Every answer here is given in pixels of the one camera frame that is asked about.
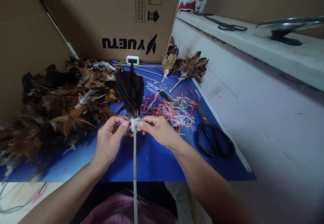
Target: black handle scissors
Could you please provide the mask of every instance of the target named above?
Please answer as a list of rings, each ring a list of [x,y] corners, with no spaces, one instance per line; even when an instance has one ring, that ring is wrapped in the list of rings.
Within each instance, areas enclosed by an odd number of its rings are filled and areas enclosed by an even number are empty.
[[[208,121],[202,107],[200,106],[200,104],[198,102],[196,102],[196,105],[197,105],[197,108],[198,108],[198,111],[200,113],[200,116],[202,118],[202,122],[203,123],[200,123],[198,125],[198,129],[197,129],[197,134],[196,134],[196,138],[197,138],[197,142],[198,142],[198,145],[199,147],[203,150],[204,153],[206,153],[206,155],[208,155],[209,157],[211,158],[215,158],[217,157],[217,154],[219,153],[223,158],[225,159],[231,159],[234,155],[235,155],[235,147],[234,147],[234,144],[233,142],[231,141],[231,139],[222,131],[220,130],[216,125],[214,124],[210,124],[210,122]],[[210,126],[211,129],[213,130],[213,135],[214,135],[214,140],[212,139],[212,137],[210,136],[210,134],[208,133],[207,131],[207,126]],[[215,155],[208,152],[206,150],[206,148],[203,146],[203,144],[201,143],[200,141],[200,132],[201,132],[201,129],[203,129],[204,133],[206,134],[207,138],[208,138],[208,141],[210,142],[211,146],[213,147],[214,151],[215,151]],[[226,154],[220,144],[220,141],[219,141],[219,138],[218,138],[218,135],[217,134],[221,134],[226,142],[227,142],[227,145],[228,145],[228,148],[229,148],[229,153]]]
[[[217,23],[219,26],[218,26],[218,29],[220,30],[225,30],[225,31],[246,31],[247,30],[247,27],[242,27],[242,26],[238,26],[238,25],[233,25],[233,24],[227,24],[227,23],[223,23],[223,22],[220,22],[218,20],[215,20],[215,19],[212,19],[208,16],[204,16],[204,18],[207,18],[208,20],[214,22],[214,23]]]

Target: feather duster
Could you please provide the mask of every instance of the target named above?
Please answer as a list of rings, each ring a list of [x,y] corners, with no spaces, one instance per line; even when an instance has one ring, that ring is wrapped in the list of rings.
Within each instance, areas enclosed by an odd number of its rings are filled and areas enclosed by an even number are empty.
[[[118,97],[124,102],[124,106],[121,107],[117,114],[126,109],[131,118],[132,131],[136,132],[136,124],[139,120],[138,118],[141,112],[141,105],[144,96],[143,78],[135,74],[133,64],[130,71],[118,68],[115,77],[115,91],[117,92]]]
[[[181,81],[184,81],[187,78],[195,78],[198,82],[200,82],[201,77],[206,71],[206,65],[208,63],[207,58],[199,58],[200,54],[201,52],[197,51],[194,56],[186,57],[184,60],[179,62],[178,70],[181,73],[181,77],[169,92],[172,92]]]
[[[166,76],[169,73],[173,73],[177,69],[177,61],[178,55],[177,54],[169,54],[162,60],[162,71],[164,73],[163,79],[161,82],[163,82],[166,79]]]
[[[132,132],[134,132],[134,223],[137,224],[136,133],[138,131],[137,122],[140,120],[139,115],[144,96],[144,81],[141,76],[135,74],[133,64],[130,71],[125,71],[123,68],[119,68],[118,72],[115,74],[115,77],[116,92],[119,98],[124,102],[124,106],[119,110],[119,112],[122,109],[126,109],[131,118]]]

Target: blue table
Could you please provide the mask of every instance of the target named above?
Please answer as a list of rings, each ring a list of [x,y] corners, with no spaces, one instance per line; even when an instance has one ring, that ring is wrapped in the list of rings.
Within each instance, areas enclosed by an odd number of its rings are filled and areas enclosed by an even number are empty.
[[[156,68],[145,69],[162,74],[162,72]],[[162,79],[162,77],[141,70],[135,69],[135,72],[157,81],[161,81]],[[174,73],[173,75],[177,77],[180,76],[179,73]],[[166,79],[163,84],[169,84],[170,86],[168,88],[170,89],[177,81],[177,78],[168,76],[168,79]],[[199,103],[207,115],[210,123],[220,127],[219,122],[217,122],[219,121],[217,114],[210,107],[206,97],[201,92],[201,89],[195,80],[188,79],[186,81],[182,81],[173,92],[175,93],[183,91],[191,95],[191,92],[187,87],[187,83],[195,94],[196,100],[198,100],[201,96]],[[150,92],[146,88],[144,95],[146,97],[150,95]],[[122,103],[119,105],[113,104],[111,106],[111,110],[116,112],[122,105]],[[235,143],[237,154],[231,160],[225,160],[220,157],[208,158],[202,153],[196,141],[197,125],[201,123],[201,117],[198,110],[194,112],[193,116],[195,118],[193,131],[191,131],[191,129],[182,129],[181,133],[185,134],[182,136],[183,139],[193,146],[194,149],[196,149],[202,155],[202,157],[226,180],[254,180],[255,175],[252,169]],[[65,149],[55,152],[49,159],[47,163],[47,171],[43,173],[40,181],[66,182],[69,180],[77,171],[79,171],[92,159],[96,150],[96,142],[97,131],[94,130],[88,135],[84,144],[78,145],[76,150],[71,150],[65,155],[62,155],[62,153],[68,149],[67,146]],[[8,181],[29,181],[35,170],[36,167],[30,163],[21,164],[14,170]],[[4,172],[5,167],[1,167],[0,180],[4,179]],[[101,181],[133,181],[132,138],[123,138],[116,160],[109,167]],[[157,143],[152,136],[143,136],[141,132],[137,134],[137,181],[185,181],[184,174],[171,151]]]

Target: cardboard box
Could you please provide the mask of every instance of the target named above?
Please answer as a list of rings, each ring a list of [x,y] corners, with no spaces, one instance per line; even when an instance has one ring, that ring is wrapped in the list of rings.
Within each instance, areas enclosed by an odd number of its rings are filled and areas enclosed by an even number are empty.
[[[179,0],[43,0],[80,57],[161,63]]]
[[[0,124],[22,109],[21,77],[64,67],[71,52],[38,0],[0,0]]]

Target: string scraps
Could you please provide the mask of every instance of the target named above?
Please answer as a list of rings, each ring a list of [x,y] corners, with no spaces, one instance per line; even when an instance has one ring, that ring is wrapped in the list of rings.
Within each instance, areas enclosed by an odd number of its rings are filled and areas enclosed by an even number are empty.
[[[163,116],[171,123],[177,132],[181,128],[191,128],[195,123],[193,112],[197,109],[194,94],[189,88],[191,96],[185,92],[169,95],[166,86],[157,87],[147,82],[146,88],[151,92],[149,97],[144,98],[143,113],[154,116]]]

